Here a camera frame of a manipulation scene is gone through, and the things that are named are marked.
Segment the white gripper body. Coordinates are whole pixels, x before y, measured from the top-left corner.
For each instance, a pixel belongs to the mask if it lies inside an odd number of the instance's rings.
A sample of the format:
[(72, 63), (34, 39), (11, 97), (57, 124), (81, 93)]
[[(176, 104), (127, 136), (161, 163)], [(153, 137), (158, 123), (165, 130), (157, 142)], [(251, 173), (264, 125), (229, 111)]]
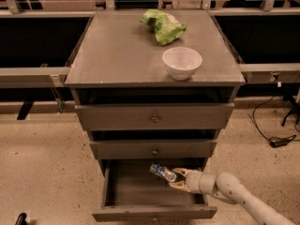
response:
[(193, 194), (212, 195), (217, 191), (216, 176), (210, 173), (190, 170), (186, 175), (187, 190)]

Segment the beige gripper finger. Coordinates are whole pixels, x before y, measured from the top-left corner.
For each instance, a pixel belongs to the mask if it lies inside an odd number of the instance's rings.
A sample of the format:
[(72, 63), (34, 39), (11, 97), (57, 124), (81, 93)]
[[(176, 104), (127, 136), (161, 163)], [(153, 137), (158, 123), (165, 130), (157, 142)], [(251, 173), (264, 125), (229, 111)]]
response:
[(169, 186), (170, 186), (171, 188), (174, 188), (174, 189), (177, 189), (177, 190), (189, 192), (189, 189), (188, 189), (188, 187), (187, 187), (187, 184), (186, 184), (184, 181), (175, 182), (175, 183), (170, 183)]
[(189, 169), (185, 169), (185, 168), (175, 168), (172, 171), (176, 174), (182, 175), (183, 177), (186, 177), (189, 173)]

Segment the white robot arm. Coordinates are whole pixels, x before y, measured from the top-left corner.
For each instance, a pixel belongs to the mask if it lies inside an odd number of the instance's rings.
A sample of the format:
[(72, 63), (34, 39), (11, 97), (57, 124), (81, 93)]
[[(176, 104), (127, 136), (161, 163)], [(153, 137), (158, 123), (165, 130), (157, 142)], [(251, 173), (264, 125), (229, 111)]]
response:
[(236, 176), (229, 172), (211, 174), (184, 168), (176, 168), (172, 171), (180, 174), (184, 179), (170, 183), (171, 188), (192, 194), (209, 195), (224, 203), (238, 203), (258, 225), (295, 225), (255, 197)]

